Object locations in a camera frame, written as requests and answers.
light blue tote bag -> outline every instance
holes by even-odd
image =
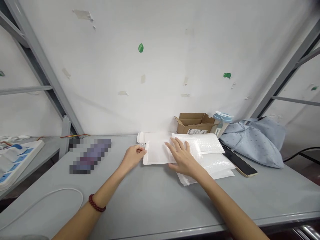
[[[238,123],[230,123],[220,140],[232,151],[252,159],[260,164],[283,168],[280,154],[284,138],[285,127],[269,117],[261,120],[250,118]]]

gray metal rack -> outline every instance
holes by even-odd
[[[264,96],[256,110],[253,112],[251,118],[262,117],[267,109],[271,106],[274,100],[282,100],[287,102],[302,103],[306,105],[320,106],[318,102],[304,101],[293,98],[279,97],[280,92],[290,81],[293,74],[299,69],[300,66],[320,54],[320,47],[314,49],[320,40],[320,20],[316,23],[308,36],[302,42],[298,50],[285,66],[279,77],[271,86],[267,94]]]
[[[61,120],[71,122],[69,132],[84,134],[72,107],[63,92],[42,47],[18,0],[0,0],[0,25],[13,37],[23,57],[41,86],[1,89],[0,95],[44,91],[55,107]]]

black cable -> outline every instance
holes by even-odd
[[[284,160],[283,162],[287,162],[287,161],[291,160],[292,158],[296,157],[297,155],[299,155],[299,153],[304,152],[304,151],[307,151],[307,150],[311,150],[311,149],[320,149],[320,147],[312,147],[312,148],[303,149],[303,150],[301,150],[300,152],[297,152],[296,154],[294,154],[293,156],[287,158],[287,159]]]

forearm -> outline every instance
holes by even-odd
[[[119,167],[93,195],[92,199],[99,207],[103,208],[108,204],[126,173],[125,169]],[[101,213],[87,202],[56,234],[53,240],[87,239],[100,215]]]
[[[206,191],[237,240],[269,239],[206,171],[198,174],[196,180]]]

red beaded bracelet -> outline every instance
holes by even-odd
[[[106,207],[104,207],[104,208],[98,207],[98,206],[95,204],[95,202],[92,200],[92,196],[93,196],[93,194],[91,194],[91,195],[89,196],[89,203],[90,203],[90,205],[91,205],[96,211],[98,211],[98,212],[104,212],[104,210],[106,210]]]

